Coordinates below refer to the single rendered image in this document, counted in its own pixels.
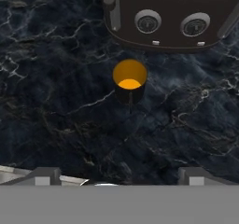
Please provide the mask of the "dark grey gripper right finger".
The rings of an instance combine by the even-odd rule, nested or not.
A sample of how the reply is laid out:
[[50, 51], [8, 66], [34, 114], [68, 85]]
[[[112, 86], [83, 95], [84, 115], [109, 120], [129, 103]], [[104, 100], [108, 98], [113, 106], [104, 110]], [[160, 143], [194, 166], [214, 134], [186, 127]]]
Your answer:
[[234, 185], [234, 182], [216, 177], [200, 167], [183, 167], [178, 170], [178, 184], [181, 186]]

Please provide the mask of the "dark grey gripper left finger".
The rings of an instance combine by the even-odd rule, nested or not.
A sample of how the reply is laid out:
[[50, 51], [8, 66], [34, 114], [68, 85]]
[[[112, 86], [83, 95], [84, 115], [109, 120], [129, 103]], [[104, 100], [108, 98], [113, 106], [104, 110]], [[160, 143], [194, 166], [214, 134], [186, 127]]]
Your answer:
[[19, 177], [8, 182], [3, 186], [60, 186], [61, 170], [56, 167], [38, 167], [25, 177]]

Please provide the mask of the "black mug with orange inside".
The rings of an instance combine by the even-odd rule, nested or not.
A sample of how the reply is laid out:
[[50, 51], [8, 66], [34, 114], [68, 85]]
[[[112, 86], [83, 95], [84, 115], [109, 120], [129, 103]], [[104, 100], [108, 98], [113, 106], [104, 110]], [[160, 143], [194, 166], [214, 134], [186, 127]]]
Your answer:
[[132, 111], [144, 96], [148, 70], [139, 61], [127, 59], [114, 67], [112, 78], [117, 99]]

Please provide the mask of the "dark brown toaster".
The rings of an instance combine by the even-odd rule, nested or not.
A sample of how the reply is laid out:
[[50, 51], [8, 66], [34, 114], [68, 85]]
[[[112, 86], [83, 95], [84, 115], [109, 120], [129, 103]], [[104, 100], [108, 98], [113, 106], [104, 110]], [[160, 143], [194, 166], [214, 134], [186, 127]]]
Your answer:
[[239, 23], [239, 0], [102, 0], [105, 26], [121, 44], [166, 52], [215, 46]]

